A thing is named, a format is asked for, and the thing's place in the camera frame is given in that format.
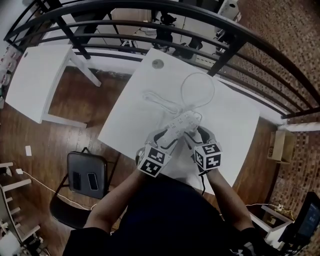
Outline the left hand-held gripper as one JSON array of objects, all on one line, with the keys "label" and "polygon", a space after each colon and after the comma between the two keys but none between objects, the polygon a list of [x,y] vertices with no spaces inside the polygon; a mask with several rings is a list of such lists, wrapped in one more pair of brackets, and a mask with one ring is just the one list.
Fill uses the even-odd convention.
[{"label": "left hand-held gripper", "polygon": [[178,139],[174,139],[168,145],[161,145],[159,147],[157,141],[166,131],[167,129],[160,129],[151,132],[143,147],[136,152],[135,164],[137,169],[154,178],[158,176],[171,160],[171,155],[165,151],[173,151],[178,143]]}]

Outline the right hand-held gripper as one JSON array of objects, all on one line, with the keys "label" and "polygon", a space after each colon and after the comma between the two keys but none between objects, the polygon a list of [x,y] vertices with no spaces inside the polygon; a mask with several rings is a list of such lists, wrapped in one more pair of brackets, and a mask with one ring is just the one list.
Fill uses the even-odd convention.
[{"label": "right hand-held gripper", "polygon": [[215,135],[205,127],[198,126],[195,131],[184,132],[184,140],[199,175],[204,175],[221,165],[222,147]]}]

